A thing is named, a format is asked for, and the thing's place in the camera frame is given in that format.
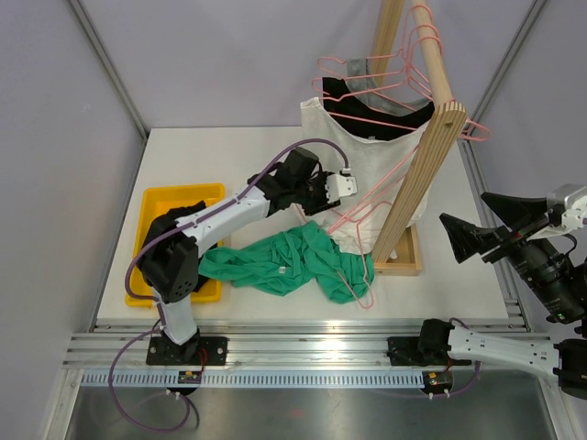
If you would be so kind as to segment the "green tank top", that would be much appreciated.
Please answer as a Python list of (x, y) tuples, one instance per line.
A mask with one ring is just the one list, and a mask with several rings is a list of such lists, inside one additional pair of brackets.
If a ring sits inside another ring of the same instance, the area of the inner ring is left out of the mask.
[(342, 285), (338, 271), (348, 280), (360, 272), (356, 254), (342, 252), (315, 222), (267, 236), (247, 247), (217, 247), (204, 253), (199, 273), (234, 287), (252, 287), (284, 297), (315, 281), (327, 298)]

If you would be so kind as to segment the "white tank top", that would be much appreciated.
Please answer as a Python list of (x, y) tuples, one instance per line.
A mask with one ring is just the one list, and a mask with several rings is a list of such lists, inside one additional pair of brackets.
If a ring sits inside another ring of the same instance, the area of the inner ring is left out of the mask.
[(391, 140), (377, 140), (374, 135), (348, 132), (316, 97), (301, 103), (303, 137), (323, 138), (341, 147), (356, 179), (356, 194), (342, 198), (333, 209), (308, 217), (342, 252), (371, 252), (433, 113), (432, 104), (413, 112), (414, 130)]

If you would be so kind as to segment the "black tank top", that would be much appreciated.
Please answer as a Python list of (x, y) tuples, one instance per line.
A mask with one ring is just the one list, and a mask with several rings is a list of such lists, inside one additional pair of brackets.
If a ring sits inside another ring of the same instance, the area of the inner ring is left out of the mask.
[(391, 141), (412, 134), (430, 120), (434, 103), (426, 101), (422, 109), (406, 115), (391, 115), (370, 109), (356, 96), (343, 98), (350, 90), (343, 80), (323, 77), (322, 104), (327, 113), (350, 134), (359, 138)]
[[(156, 217), (150, 225), (142, 247), (145, 248), (157, 237), (177, 228), (180, 217), (195, 215), (206, 208), (205, 200), (191, 206), (170, 209)], [(137, 266), (143, 280), (166, 302), (183, 299), (188, 294), (199, 292), (209, 283), (209, 278), (199, 273), (200, 248), (194, 237), (184, 232), (174, 234), (153, 245), (138, 261)]]

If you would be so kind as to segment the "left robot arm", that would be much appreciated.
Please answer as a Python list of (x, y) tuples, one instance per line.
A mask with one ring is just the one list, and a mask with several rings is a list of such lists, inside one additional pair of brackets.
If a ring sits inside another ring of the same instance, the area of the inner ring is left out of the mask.
[(150, 366), (203, 365), (208, 344), (191, 310), (191, 295), (207, 281), (199, 266), (204, 254), (244, 226), (300, 205), (306, 215), (337, 207), (355, 194), (349, 161), (338, 172), (324, 170), (312, 151), (287, 148), (235, 195), (213, 205), (198, 202), (172, 208), (150, 224), (142, 248), (131, 262), (150, 287), (160, 316), (150, 336)]

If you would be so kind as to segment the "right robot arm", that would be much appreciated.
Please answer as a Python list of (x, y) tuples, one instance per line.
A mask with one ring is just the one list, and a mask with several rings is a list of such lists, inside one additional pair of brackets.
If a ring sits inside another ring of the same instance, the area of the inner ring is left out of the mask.
[(390, 337), (392, 366), (450, 369), (490, 363), (552, 380), (571, 397), (586, 397), (586, 265), (572, 263), (558, 251), (553, 237), (576, 238), (586, 226), (586, 188), (564, 184), (544, 198), (484, 192), (482, 201), (501, 225), (480, 227), (441, 214), (459, 263), (478, 254), (485, 263), (505, 260), (547, 310), (551, 324), (573, 325), (576, 334), (560, 342), (479, 332), (458, 318), (426, 319), (416, 336)]

